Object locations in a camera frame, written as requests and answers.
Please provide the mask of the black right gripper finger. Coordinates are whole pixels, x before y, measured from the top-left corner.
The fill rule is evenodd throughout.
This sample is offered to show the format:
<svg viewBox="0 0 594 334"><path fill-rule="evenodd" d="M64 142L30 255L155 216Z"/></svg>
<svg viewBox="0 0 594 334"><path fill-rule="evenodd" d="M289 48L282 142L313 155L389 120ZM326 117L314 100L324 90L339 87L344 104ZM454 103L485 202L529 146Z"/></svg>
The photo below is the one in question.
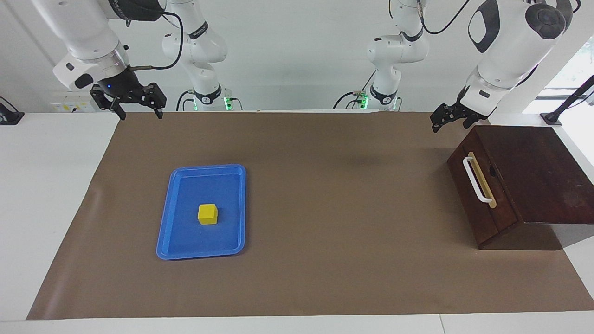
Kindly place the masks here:
<svg viewBox="0 0 594 334"><path fill-rule="evenodd" d="M150 83L142 87L142 106L151 108L157 118L163 118L167 97L157 83Z"/></svg>
<svg viewBox="0 0 594 334"><path fill-rule="evenodd" d="M90 95L100 110L108 110L109 112L115 113L121 121L126 119L127 114L123 108L121 108L120 99L118 97L114 97L110 101L100 86L93 86L90 89Z"/></svg>

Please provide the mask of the wooden drawer with white handle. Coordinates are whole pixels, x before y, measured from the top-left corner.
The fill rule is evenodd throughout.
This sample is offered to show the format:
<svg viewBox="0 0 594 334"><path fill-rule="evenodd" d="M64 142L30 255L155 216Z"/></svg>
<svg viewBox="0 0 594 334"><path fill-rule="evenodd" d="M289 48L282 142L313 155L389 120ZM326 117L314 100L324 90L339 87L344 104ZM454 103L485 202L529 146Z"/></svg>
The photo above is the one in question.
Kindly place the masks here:
<svg viewBox="0 0 594 334"><path fill-rule="evenodd" d="M452 180L458 191L463 209L479 249L513 250L505 231L517 223L518 218L504 192L496 167L492 165L479 136L470 132L447 160ZM471 179L479 169L491 191L496 205L478 199Z"/></svg>

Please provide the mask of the yellow cube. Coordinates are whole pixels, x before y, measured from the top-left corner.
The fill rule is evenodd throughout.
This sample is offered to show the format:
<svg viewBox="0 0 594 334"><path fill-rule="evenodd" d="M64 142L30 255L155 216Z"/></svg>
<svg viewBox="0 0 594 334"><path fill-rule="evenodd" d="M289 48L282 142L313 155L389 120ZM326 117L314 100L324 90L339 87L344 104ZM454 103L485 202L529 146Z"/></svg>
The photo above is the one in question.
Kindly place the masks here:
<svg viewBox="0 0 594 334"><path fill-rule="evenodd" d="M197 219L201 225L216 225L218 208L215 204L201 204L197 212Z"/></svg>

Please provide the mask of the dark brown wooden cabinet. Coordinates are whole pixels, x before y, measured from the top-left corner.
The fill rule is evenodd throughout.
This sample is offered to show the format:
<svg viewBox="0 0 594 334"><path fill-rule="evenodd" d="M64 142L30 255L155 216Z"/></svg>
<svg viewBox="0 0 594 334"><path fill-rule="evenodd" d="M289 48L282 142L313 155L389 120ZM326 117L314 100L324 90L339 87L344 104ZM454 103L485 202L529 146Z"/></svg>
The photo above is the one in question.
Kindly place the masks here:
<svg viewBox="0 0 594 334"><path fill-rule="evenodd" d="M475 126L518 221L514 251L557 251L594 237L594 184L552 128ZM480 201L496 205L477 169Z"/></svg>

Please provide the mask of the black table clamp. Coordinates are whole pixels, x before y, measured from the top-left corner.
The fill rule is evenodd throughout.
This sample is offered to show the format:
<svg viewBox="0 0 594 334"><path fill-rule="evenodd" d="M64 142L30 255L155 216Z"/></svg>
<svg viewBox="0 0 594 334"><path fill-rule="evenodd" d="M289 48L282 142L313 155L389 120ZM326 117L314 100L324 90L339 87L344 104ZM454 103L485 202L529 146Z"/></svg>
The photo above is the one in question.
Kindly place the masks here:
<svg viewBox="0 0 594 334"><path fill-rule="evenodd" d="M8 99L0 96L0 125L17 125L24 117Z"/></svg>

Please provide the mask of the blue plastic tray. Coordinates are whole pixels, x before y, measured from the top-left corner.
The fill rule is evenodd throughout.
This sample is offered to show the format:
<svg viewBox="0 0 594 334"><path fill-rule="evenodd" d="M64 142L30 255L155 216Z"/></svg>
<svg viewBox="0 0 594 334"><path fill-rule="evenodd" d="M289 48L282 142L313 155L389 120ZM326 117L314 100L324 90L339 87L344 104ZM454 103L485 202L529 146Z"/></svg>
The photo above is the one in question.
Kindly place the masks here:
<svg viewBox="0 0 594 334"><path fill-rule="evenodd" d="M231 256L246 244L243 165L181 167L169 178L155 251L163 260ZM201 225L201 204L218 208L216 225Z"/></svg>

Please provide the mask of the brown table mat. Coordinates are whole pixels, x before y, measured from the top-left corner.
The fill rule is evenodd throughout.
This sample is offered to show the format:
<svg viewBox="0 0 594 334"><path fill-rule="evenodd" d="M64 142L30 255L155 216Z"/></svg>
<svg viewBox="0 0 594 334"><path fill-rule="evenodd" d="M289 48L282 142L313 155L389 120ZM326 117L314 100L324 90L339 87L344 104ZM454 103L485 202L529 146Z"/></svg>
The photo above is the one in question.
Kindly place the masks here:
<svg viewBox="0 0 594 334"><path fill-rule="evenodd" d="M149 113L118 123L29 320L594 309L562 251L478 250L426 113ZM240 164L246 245L158 258L170 174Z"/></svg>

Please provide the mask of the white wall socket box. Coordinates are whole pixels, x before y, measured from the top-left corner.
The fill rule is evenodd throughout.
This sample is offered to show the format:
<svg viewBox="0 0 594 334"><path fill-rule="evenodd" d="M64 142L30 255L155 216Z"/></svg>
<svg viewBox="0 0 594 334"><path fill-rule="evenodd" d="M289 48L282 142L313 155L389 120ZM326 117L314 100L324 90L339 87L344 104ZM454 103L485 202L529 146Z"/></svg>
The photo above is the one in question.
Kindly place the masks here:
<svg viewBox="0 0 594 334"><path fill-rule="evenodd" d="M53 112L93 113L100 109L88 91L54 92L50 98Z"/></svg>

